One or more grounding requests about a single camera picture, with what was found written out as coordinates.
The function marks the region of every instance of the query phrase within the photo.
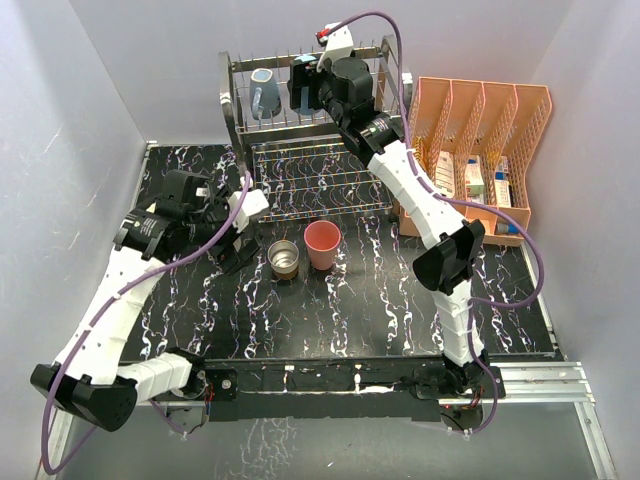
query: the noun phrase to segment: box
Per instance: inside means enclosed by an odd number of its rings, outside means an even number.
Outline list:
[[[480,205],[486,205],[486,202],[484,199],[484,193],[481,193],[480,195],[469,195],[467,200],[469,200],[471,203],[479,203]]]
[[[453,176],[453,159],[449,152],[440,152],[436,164],[436,179],[433,182],[440,190],[440,195],[447,198],[456,196],[456,183]]]
[[[484,194],[484,181],[480,170],[480,159],[477,155],[470,158],[464,170],[464,184],[468,197],[475,197]]]
[[[496,167],[496,172],[509,173],[509,160],[504,155],[500,157],[500,162]]]
[[[496,205],[499,207],[511,207],[511,194],[509,193],[509,180],[496,178]]]

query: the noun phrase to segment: stainless steel rack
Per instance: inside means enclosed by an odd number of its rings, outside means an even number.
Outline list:
[[[398,116],[397,47],[395,37],[383,37],[379,46],[362,46],[355,55],[369,64],[374,77],[376,108]],[[261,222],[384,211],[391,208],[386,188],[350,154],[325,112],[301,116],[289,109],[289,65],[299,53],[232,61],[219,54],[220,103],[236,161],[242,172],[251,170],[271,209]],[[320,53],[311,52],[319,58]],[[249,78],[256,68],[276,75],[282,111],[269,120],[251,117]],[[412,82],[403,75],[404,103],[411,104]]]

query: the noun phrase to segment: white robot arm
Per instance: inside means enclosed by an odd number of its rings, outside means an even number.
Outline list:
[[[416,225],[427,253],[414,262],[414,272],[431,290],[444,334],[444,355],[463,367],[473,362],[467,341],[472,265],[484,228],[470,224],[451,205],[429,194],[421,178],[437,191],[425,172],[412,172],[403,142],[404,132],[389,115],[375,110],[373,78],[363,60],[353,57],[347,27],[328,34],[337,24],[316,34],[325,47],[318,60],[294,60],[290,67],[291,107],[301,96],[307,105],[324,109],[338,126],[347,149],[391,191]],[[480,357],[482,342],[474,326],[472,343]]]
[[[434,198],[418,183],[409,167],[403,142],[396,140],[384,147],[383,154],[374,154],[368,168],[407,211],[427,250],[440,244],[443,235],[451,238],[461,228],[467,228],[465,218],[457,210],[448,203]],[[437,191],[422,169],[419,169],[418,174]],[[473,362],[467,341],[471,280],[466,279],[458,283],[449,295],[440,290],[431,293],[440,316],[444,355],[460,367]],[[472,335],[473,348],[480,356],[484,346],[475,326]]]
[[[193,355],[179,349],[145,362],[118,366],[135,320],[162,274],[151,276],[121,296],[115,292],[213,237],[227,221],[229,211],[237,207],[239,198],[240,192],[230,194],[208,177],[169,171],[155,202],[139,205],[127,215],[83,320],[52,365],[36,366],[31,383],[49,395],[60,366],[67,362],[67,371],[55,392],[58,407],[114,431],[126,422],[136,404],[195,382]],[[254,239],[243,244],[240,234],[250,219],[263,215],[268,207],[261,191],[247,193],[233,226],[209,250],[223,272],[232,273],[252,260],[258,244]],[[96,313],[112,298],[117,300],[91,327]],[[89,335],[82,347],[72,355],[86,332]]]

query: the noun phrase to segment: metal cup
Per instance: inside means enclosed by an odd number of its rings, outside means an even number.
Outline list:
[[[276,277],[289,280],[298,274],[298,247],[289,240],[278,240],[269,247],[267,258]]]

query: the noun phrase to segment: gray mug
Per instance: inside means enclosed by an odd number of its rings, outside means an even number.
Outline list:
[[[251,115],[256,120],[275,117],[282,110],[278,84],[268,68],[257,68],[251,74],[249,97]]]

